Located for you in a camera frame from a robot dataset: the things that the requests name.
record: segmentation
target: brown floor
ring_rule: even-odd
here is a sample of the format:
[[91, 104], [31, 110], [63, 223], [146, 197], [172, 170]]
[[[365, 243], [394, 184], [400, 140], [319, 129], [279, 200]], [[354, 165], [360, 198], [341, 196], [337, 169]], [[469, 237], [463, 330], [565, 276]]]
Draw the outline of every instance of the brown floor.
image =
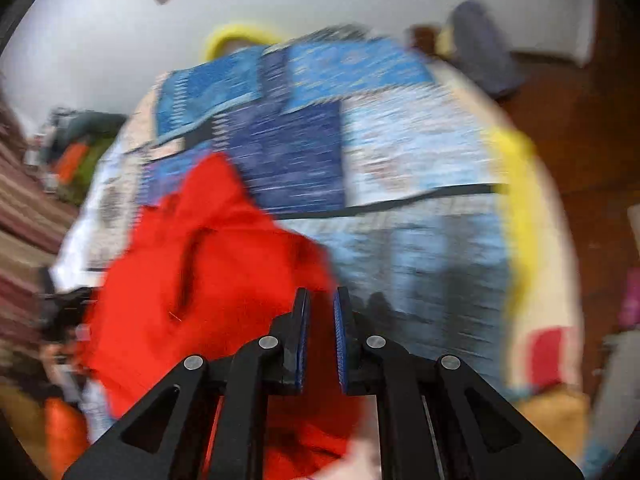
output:
[[640, 265], [626, 209], [640, 203], [640, 38], [600, 0], [593, 61], [526, 62], [527, 82], [501, 103], [554, 177], [579, 260], [585, 391], [598, 386], [602, 337], [617, 330], [626, 272]]

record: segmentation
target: gray cloth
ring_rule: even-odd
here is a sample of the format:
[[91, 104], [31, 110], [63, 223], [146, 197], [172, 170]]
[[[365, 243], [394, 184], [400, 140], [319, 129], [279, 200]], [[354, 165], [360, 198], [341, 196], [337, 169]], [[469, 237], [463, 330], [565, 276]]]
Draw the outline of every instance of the gray cloth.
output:
[[453, 64], [491, 97], [510, 94], [523, 81], [501, 31], [486, 7], [467, 0], [451, 13]]
[[622, 333], [607, 363], [580, 466], [584, 477], [597, 478], [615, 459], [640, 420], [640, 330]]

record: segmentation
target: orange cloth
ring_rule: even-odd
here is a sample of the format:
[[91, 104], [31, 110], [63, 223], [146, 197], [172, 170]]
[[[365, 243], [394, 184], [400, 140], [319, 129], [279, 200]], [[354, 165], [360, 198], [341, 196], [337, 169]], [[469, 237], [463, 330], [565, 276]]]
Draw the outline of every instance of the orange cloth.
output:
[[55, 397], [45, 401], [44, 413], [52, 478], [59, 480], [89, 447], [86, 422], [82, 413]]
[[122, 416], [185, 356], [228, 356], [265, 335], [299, 286], [312, 292], [304, 393], [270, 398], [264, 477], [311, 475], [345, 453], [359, 416], [338, 385], [335, 283], [321, 248], [277, 228], [223, 155], [143, 209], [88, 314], [82, 360]]
[[56, 163], [56, 173], [60, 184], [69, 184], [72, 181], [78, 166], [88, 151], [89, 147], [84, 142], [74, 142], [65, 150]]

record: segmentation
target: blue gripper pad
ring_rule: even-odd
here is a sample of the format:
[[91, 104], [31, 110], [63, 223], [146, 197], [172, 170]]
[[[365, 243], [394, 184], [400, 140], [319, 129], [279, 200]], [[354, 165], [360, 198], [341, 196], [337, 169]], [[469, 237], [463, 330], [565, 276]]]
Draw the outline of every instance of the blue gripper pad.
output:
[[340, 307], [340, 292], [335, 291], [334, 295], [334, 323], [335, 323], [335, 351], [338, 360], [338, 380], [340, 388], [345, 394], [347, 392], [347, 345], [344, 335], [344, 323], [342, 321], [342, 309]]
[[306, 343], [309, 328], [309, 316], [311, 309], [309, 307], [309, 296], [306, 292], [302, 301], [302, 326], [300, 327], [300, 344], [296, 352], [296, 389], [302, 392], [302, 383], [305, 377], [306, 367]]

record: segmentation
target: yellow fabric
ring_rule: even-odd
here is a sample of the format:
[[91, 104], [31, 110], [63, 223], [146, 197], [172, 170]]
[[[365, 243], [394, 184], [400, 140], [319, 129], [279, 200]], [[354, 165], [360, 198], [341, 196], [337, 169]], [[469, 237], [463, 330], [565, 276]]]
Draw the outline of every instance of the yellow fabric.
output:
[[558, 386], [516, 403], [516, 408], [571, 460], [580, 460], [587, 434], [587, 395]]
[[253, 25], [230, 23], [220, 27], [207, 38], [203, 53], [204, 61], [212, 61], [223, 55], [224, 47], [229, 41], [249, 41], [255, 44], [270, 45], [281, 43], [282, 39], [276, 34]]
[[494, 154], [496, 173], [503, 182], [497, 191], [504, 198], [500, 207], [513, 273], [506, 309], [511, 319], [523, 305], [538, 269], [538, 240], [531, 211], [537, 184], [529, 177], [535, 148], [529, 138], [517, 130], [491, 128], [486, 132], [486, 140]]
[[456, 53], [456, 45], [453, 42], [453, 27], [446, 25], [436, 36], [436, 54], [445, 59], [450, 59]]

